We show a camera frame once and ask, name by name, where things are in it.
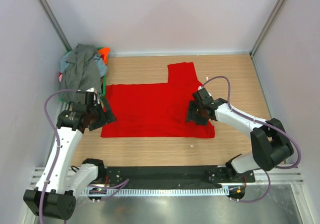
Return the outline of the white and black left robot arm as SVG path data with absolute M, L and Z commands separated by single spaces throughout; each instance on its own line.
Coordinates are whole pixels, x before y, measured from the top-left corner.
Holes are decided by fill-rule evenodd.
M 35 185 L 27 189 L 23 200 L 40 223 L 45 217 L 67 221 L 72 216 L 79 195 L 92 183 L 106 178 L 104 162 L 86 159 L 72 177 L 69 168 L 78 143 L 85 130 L 93 131 L 116 121 L 107 99 L 95 88 L 72 90 L 76 101 L 61 111 L 56 123 L 49 119 L 55 139 L 44 171 Z

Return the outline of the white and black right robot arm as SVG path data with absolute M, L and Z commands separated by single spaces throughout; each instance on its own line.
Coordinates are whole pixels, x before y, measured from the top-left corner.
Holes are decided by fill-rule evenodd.
M 236 182 L 245 172 L 254 169 L 270 171 L 293 155 L 292 144 L 278 119 L 265 120 L 248 115 L 225 99 L 214 99 L 203 87 L 192 97 L 187 122 L 197 125 L 207 125 L 211 120 L 225 123 L 250 139 L 251 152 L 239 154 L 225 164 L 225 175 L 229 181 Z

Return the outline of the red t-shirt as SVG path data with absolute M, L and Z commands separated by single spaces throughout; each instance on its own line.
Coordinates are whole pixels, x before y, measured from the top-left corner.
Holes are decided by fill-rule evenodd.
M 211 123 L 186 121 L 192 94 L 201 85 L 194 64 L 170 64 L 167 69 L 166 83 L 107 86 L 116 121 L 102 128 L 101 137 L 215 137 Z

